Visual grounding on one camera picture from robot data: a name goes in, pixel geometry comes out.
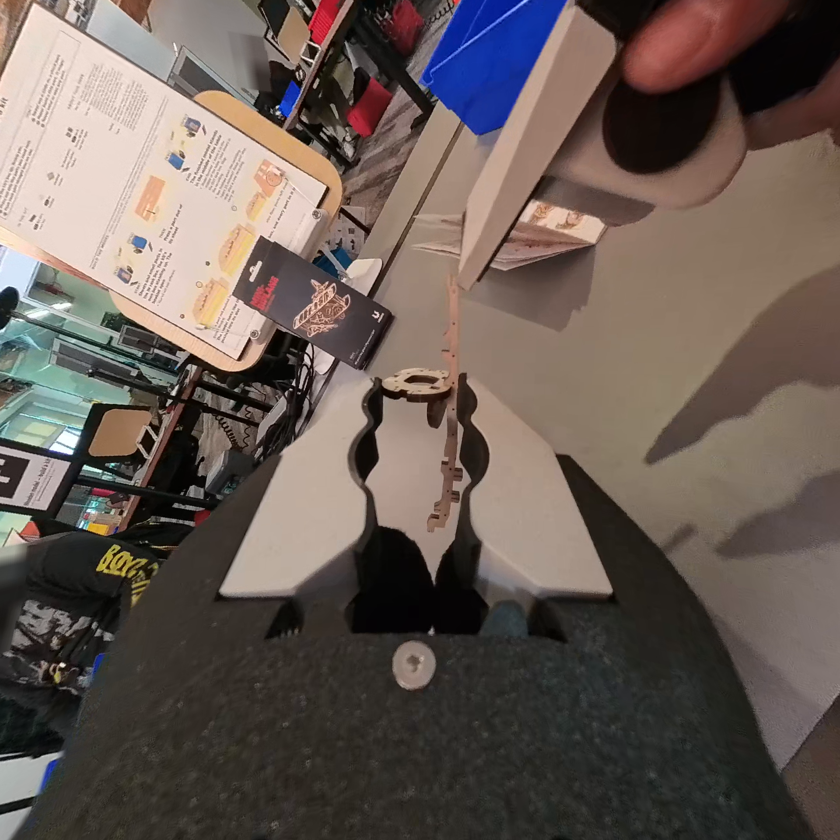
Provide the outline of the person's right hand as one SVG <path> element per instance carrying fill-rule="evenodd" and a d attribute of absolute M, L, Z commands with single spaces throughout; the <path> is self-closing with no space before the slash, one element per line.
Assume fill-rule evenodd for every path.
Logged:
<path fill-rule="evenodd" d="M 648 94 L 681 89 L 726 67 L 793 15 L 802 2 L 674 1 L 662 6 L 627 44 L 623 76 Z M 752 115 L 751 151 L 828 133 L 839 145 L 839 63 L 807 93 Z"/>

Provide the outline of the printed paper sheet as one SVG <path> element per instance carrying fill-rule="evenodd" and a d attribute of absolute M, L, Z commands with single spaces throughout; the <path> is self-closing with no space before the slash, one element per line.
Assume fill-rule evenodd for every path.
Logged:
<path fill-rule="evenodd" d="M 341 250 L 353 259 L 360 256 L 370 232 L 367 208 L 344 205 L 339 210 L 329 231 L 329 250 Z"/>

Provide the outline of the wooden seat chair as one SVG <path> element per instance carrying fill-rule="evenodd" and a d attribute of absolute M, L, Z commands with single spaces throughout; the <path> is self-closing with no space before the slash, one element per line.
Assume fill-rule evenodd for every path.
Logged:
<path fill-rule="evenodd" d="M 68 455 L 70 467 L 62 480 L 57 499 L 50 512 L 58 512 L 74 487 L 107 490 L 155 501 L 170 501 L 171 496 L 161 490 L 108 480 L 102 476 L 87 476 L 86 468 L 103 471 L 111 463 L 130 460 L 140 452 L 138 440 L 151 420 L 151 412 L 143 406 L 94 403 L 77 444 Z"/>

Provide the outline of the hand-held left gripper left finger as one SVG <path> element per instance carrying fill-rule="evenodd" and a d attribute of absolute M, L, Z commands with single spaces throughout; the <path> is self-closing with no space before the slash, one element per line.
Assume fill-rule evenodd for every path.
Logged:
<path fill-rule="evenodd" d="M 358 562 L 377 526 L 366 484 L 379 454 L 382 381 L 346 382 L 279 457 L 219 588 L 227 600 L 329 603 L 343 612 L 361 588 Z"/>

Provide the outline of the black frame workbench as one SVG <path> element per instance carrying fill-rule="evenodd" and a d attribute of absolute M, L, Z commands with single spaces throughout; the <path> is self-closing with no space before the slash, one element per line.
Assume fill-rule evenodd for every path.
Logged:
<path fill-rule="evenodd" d="M 281 127 L 313 140 L 344 170 L 356 164 L 361 138 L 348 124 L 350 107 L 370 78 L 388 91 L 402 89 L 418 113 L 412 128 L 424 125 L 434 109 L 431 95 L 414 80 L 406 58 L 381 29 L 394 2 L 257 2 L 264 39 L 288 68 L 274 81 L 274 107 Z"/>

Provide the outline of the black framed marker sign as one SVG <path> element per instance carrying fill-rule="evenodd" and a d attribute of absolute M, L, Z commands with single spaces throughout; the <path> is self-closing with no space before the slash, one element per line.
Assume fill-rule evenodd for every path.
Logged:
<path fill-rule="evenodd" d="M 1 512 L 54 516 L 72 484 L 70 455 L 1 439 Z"/>

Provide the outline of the white instruction sheet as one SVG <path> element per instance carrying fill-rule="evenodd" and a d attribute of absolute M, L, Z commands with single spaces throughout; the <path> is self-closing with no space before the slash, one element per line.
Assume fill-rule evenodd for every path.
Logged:
<path fill-rule="evenodd" d="M 2 2 L 2 245 L 237 360 L 259 237 L 304 255 L 327 187 L 39 2 Z"/>

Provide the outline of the black model kit box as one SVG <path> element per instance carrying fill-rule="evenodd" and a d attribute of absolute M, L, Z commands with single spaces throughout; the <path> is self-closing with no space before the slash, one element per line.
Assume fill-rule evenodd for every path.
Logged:
<path fill-rule="evenodd" d="M 265 237 L 257 239 L 233 294 L 358 371 L 371 361 L 394 320 L 382 304 Z"/>

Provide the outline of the red storage bin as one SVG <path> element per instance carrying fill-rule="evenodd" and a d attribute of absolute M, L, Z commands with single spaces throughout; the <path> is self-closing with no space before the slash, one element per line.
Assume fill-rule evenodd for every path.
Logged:
<path fill-rule="evenodd" d="M 347 120 L 349 126 L 361 138 L 370 138 L 392 100 L 392 93 L 378 80 L 370 78 L 367 81 L 364 92 L 361 93 L 348 110 Z"/>
<path fill-rule="evenodd" d="M 412 55 L 423 29 L 424 18 L 411 1 L 394 2 L 381 21 L 383 34 L 403 58 Z"/>

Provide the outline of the model instruction booklet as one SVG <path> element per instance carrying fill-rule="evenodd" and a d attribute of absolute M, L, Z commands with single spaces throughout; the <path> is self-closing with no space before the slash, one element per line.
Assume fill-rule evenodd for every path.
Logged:
<path fill-rule="evenodd" d="M 415 249 L 441 256 L 459 257 L 463 218 L 424 214 L 416 217 L 426 240 Z M 507 241 L 490 263 L 495 270 L 513 270 L 576 249 L 589 248 L 601 239 L 606 226 L 597 217 L 550 203 L 530 201 Z"/>

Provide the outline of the blue plastic bin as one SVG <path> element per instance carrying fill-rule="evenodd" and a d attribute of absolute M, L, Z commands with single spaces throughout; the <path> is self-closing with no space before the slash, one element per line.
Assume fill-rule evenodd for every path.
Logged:
<path fill-rule="evenodd" d="M 421 83 L 477 136 L 499 130 L 565 1 L 462 1 Z"/>

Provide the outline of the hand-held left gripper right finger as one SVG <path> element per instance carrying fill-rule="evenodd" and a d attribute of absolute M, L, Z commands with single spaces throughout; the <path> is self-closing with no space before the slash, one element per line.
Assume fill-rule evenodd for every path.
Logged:
<path fill-rule="evenodd" d="M 488 607 L 613 596 L 553 448 L 478 380 L 458 384 L 467 484 L 449 555 L 457 586 Z"/>

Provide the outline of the wooden toothed strip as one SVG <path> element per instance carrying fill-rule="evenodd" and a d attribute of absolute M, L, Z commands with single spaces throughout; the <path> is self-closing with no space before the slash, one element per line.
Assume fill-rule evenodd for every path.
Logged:
<path fill-rule="evenodd" d="M 442 491 L 439 500 L 434 503 L 433 511 L 427 518 L 427 531 L 434 532 L 447 524 L 449 514 L 454 504 L 459 502 L 459 491 L 455 484 L 462 480 L 462 472 L 457 467 L 459 420 L 458 420 L 458 388 L 459 388 L 459 336 L 460 336 L 460 286 L 455 275 L 447 279 L 448 298 L 448 326 L 444 334 L 444 348 L 442 357 L 448 364 L 445 384 L 449 386 L 444 409 L 436 411 L 445 422 L 446 438 L 444 455 L 440 471 L 443 477 Z"/>

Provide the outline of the wooden flower-shaped disc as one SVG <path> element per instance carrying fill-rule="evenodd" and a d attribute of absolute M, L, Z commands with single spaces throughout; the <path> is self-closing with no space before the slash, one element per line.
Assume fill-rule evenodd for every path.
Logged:
<path fill-rule="evenodd" d="M 452 386 L 447 371 L 421 367 L 403 369 L 381 381 L 384 396 L 410 403 L 435 403 L 446 400 Z"/>

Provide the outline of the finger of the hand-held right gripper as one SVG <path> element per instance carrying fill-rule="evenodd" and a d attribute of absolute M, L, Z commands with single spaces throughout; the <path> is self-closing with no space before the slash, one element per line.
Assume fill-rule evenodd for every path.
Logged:
<path fill-rule="evenodd" d="M 615 36 L 583 8 L 563 9 L 467 198 L 461 289 L 484 276 L 616 53 Z"/>

